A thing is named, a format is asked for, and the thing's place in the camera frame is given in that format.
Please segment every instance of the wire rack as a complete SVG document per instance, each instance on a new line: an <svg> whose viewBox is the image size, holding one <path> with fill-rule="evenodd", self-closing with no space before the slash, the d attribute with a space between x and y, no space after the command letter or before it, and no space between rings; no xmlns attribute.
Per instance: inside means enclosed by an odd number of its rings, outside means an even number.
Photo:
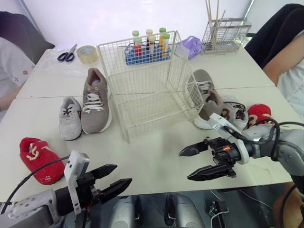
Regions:
<svg viewBox="0 0 304 228"><path fill-rule="evenodd" d="M174 54L180 36L177 31L168 33L170 52L162 52L167 55L159 61L128 65L125 49L132 38L97 46L127 141L178 121L192 121L203 105L188 61ZM158 41L161 34L154 35Z"/></svg>
<svg viewBox="0 0 304 228"><path fill-rule="evenodd" d="M251 24L247 18L224 18L208 22L202 39L203 52L237 52Z"/></svg>

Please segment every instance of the floor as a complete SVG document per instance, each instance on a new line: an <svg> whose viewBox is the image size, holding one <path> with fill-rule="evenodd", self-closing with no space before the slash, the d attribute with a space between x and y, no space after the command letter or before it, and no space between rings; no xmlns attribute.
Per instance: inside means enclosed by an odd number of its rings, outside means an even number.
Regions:
<svg viewBox="0 0 304 228"><path fill-rule="evenodd" d="M272 206L278 196L283 193L281 184L243 188L247 195ZM221 200L225 200L229 208L231 224L227 228L269 228L273 227L272 211L267 206L253 201L239 190L214 190ZM209 190L180 192L189 197L200 213L206 228L210 228L209 205L217 198ZM143 228L165 228L164 205L166 193L140 195L144 213ZM111 213L118 198L114 198L104 205L96 205L91 212L91 220L87 228L107 228ZM65 228L75 227L73 213L66 218Z"/></svg>

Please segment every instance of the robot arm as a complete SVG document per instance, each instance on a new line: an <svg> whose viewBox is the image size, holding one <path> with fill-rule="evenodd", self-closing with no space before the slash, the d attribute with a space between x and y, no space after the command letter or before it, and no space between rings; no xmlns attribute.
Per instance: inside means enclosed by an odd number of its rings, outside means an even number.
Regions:
<svg viewBox="0 0 304 228"><path fill-rule="evenodd" d="M231 134L237 132L250 140L259 141L269 136L272 125L263 124L254 126L241 133L225 118L217 114L212 114L209 122L215 130L225 137L225 139L205 139L202 142L184 148L180 152L180 156L193 156L201 151L206 151L210 146L212 149L213 161L216 165L197 169L187 177L188 179L206 181L222 176L236 177L236 173L232 169L236 162L245 164L249 161L249 157L270 157L270 151L275 137L273 137L269 143L256 145L249 142L243 142L242 140L233 137ZM291 175L301 194L304 194L303 138L304 131L302 129L281 129L280 140L277 147L278 161Z"/></svg>
<svg viewBox="0 0 304 228"><path fill-rule="evenodd" d="M132 179L121 179L104 190L94 187L96 179L109 175L117 165L104 165L86 173L89 164L86 154L72 151L65 168L67 187L56 191L47 190L18 202L0 215L2 228L48 228L72 212L79 214L81 208L106 203L122 193Z"/></svg>

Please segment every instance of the red shoe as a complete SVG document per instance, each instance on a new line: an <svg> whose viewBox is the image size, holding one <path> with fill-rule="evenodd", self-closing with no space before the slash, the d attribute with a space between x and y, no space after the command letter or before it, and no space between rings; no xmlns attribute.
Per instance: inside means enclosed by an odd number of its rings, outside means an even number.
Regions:
<svg viewBox="0 0 304 228"><path fill-rule="evenodd" d="M271 118L271 110L265 104L254 104L248 109L249 121L248 128L253 126L256 122L260 120ZM264 121L260 124L273 124L271 121Z"/></svg>
<svg viewBox="0 0 304 228"><path fill-rule="evenodd" d="M20 158L31 172L48 162L59 159L48 147L46 141L35 138L24 138L21 140ZM34 177L41 184L50 185L63 176L64 169L65 166L63 162L58 161L43 168L34 174Z"/></svg>

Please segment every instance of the purple container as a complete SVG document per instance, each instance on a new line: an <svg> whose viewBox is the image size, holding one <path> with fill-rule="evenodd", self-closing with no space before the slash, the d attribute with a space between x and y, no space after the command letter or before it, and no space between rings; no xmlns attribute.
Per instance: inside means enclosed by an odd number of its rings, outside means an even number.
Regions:
<svg viewBox="0 0 304 228"><path fill-rule="evenodd" d="M189 36L187 39L176 44L175 54L179 57L185 57L188 60L195 57L203 50L203 46L199 38Z"/></svg>

